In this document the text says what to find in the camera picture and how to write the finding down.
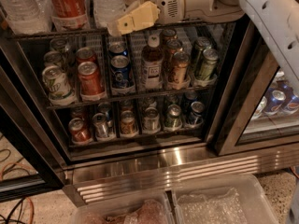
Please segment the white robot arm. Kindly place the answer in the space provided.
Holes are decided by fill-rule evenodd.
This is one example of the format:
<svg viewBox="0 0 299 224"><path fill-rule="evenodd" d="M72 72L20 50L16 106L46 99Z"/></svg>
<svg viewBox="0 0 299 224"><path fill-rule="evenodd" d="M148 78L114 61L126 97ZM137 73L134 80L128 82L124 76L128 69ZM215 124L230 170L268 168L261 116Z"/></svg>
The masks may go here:
<svg viewBox="0 0 299 224"><path fill-rule="evenodd" d="M169 188L178 181L225 174L268 173L299 166L298 121L279 127L252 120L275 73L293 86L299 78L299 8L295 0L224 0L244 11L223 77L210 102L212 118L203 145L186 145L127 158L123 180L132 189Z"/></svg>

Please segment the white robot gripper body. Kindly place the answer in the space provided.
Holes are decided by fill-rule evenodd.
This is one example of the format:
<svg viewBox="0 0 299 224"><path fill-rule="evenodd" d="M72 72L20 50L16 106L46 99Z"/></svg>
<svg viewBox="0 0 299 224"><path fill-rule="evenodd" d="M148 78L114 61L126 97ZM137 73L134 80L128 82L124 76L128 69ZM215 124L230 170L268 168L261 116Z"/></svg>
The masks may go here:
<svg viewBox="0 0 299 224"><path fill-rule="evenodd" d="M150 0L159 9L160 24L168 24L182 21L184 18L184 0Z"/></svg>

